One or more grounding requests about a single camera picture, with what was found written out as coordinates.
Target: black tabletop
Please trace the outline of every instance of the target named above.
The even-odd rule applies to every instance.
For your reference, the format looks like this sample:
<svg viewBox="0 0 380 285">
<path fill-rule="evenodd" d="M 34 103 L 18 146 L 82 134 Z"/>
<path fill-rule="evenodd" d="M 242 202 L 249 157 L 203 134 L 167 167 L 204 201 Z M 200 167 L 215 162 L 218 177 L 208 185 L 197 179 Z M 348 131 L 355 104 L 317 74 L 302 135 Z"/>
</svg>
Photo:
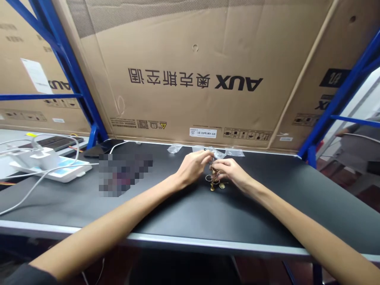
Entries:
<svg viewBox="0 0 380 285">
<path fill-rule="evenodd" d="M 136 185 L 118 198 L 99 193 L 98 166 L 69 183 L 44 179 L 17 210 L 0 217 L 38 224 L 83 227 L 124 201 L 173 174 L 184 156 L 167 145 L 128 142 L 118 154 L 151 154 L 153 165 Z M 380 255 L 380 214 L 294 156 L 245 152 L 234 158 L 253 178 L 310 216 L 363 254 Z M 233 184 L 210 191 L 205 169 L 197 183 L 173 195 L 150 213 L 133 232 L 165 236 L 302 247 L 268 211 L 245 197 Z M 38 177 L 0 192 L 0 211 L 17 202 Z"/>
</svg>

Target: cardboard box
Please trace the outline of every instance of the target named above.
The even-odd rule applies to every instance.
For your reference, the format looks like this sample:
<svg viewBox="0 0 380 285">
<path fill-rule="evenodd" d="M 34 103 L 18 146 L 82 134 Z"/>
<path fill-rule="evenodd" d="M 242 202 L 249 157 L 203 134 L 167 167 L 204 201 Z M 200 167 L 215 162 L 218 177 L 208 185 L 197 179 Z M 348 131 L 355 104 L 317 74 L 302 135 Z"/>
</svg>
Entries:
<svg viewBox="0 0 380 285">
<path fill-rule="evenodd" d="M 0 66 L 1 94 L 72 93 L 50 45 L 6 1 L 0 3 Z M 0 101 L 0 128 L 90 132 L 76 99 Z"/>
<path fill-rule="evenodd" d="M 380 27 L 376 0 L 54 4 L 118 138 L 281 152 L 334 95 L 322 79 L 341 84 Z"/>
</svg>

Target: sleeve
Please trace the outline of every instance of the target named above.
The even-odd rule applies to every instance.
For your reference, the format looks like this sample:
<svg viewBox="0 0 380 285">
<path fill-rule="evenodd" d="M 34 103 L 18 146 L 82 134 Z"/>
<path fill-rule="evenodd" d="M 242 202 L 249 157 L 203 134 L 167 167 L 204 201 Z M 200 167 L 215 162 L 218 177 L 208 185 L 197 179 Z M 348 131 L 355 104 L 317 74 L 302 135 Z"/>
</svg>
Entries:
<svg viewBox="0 0 380 285">
<path fill-rule="evenodd" d="M 357 129 L 360 127 L 359 124 L 353 124 L 349 127 L 346 127 L 346 129 L 348 130 L 349 133 L 354 133 L 357 131 Z"/>
<path fill-rule="evenodd" d="M 58 281 L 51 274 L 25 263 L 4 280 L 4 285 L 16 284 L 58 285 Z"/>
</svg>

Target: black sleeve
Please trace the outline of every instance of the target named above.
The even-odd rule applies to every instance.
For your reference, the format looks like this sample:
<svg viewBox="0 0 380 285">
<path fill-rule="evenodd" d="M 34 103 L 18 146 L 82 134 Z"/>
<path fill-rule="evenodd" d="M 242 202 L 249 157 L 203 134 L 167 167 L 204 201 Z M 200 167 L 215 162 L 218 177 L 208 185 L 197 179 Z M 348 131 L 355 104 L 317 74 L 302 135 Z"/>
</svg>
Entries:
<svg viewBox="0 0 380 285">
<path fill-rule="evenodd" d="M 58 281 L 49 273 L 25 263 L 4 280 L 4 285 L 16 284 L 58 285 Z"/>
</svg>

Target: plastic bag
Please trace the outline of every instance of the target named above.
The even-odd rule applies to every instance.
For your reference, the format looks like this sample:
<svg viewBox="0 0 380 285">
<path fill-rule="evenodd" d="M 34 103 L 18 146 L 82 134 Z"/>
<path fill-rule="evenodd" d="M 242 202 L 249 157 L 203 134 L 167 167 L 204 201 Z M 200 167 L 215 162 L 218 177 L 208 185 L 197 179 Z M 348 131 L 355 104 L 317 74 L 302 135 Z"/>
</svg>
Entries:
<svg viewBox="0 0 380 285">
<path fill-rule="evenodd" d="M 226 148 L 226 155 L 230 156 L 245 156 L 242 150 L 235 148 Z"/>
<path fill-rule="evenodd" d="M 168 150 L 168 152 L 174 154 L 174 153 L 179 152 L 179 150 L 182 147 L 183 147 L 183 144 L 172 144 L 171 146 L 169 146 L 169 148 L 167 150 Z"/>
<path fill-rule="evenodd" d="M 223 152 L 220 152 L 219 150 L 213 148 L 212 146 L 209 146 L 208 148 L 206 148 L 206 150 L 213 152 L 215 159 L 222 159 L 226 156 L 226 154 L 224 154 Z"/>
<path fill-rule="evenodd" d="M 193 152 L 197 152 L 197 151 L 200 151 L 200 150 L 204 150 L 205 147 L 204 146 L 196 145 L 196 146 L 192 146 L 192 149 L 193 149 Z"/>
</svg>

